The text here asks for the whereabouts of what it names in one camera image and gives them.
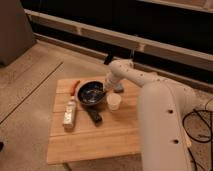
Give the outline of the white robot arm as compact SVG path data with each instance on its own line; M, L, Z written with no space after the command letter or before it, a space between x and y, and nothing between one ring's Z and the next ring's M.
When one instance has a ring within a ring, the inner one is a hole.
M131 60L109 65L104 88L122 79L137 85L137 115L143 171L193 171L182 116L195 107L193 88L178 81L134 68Z

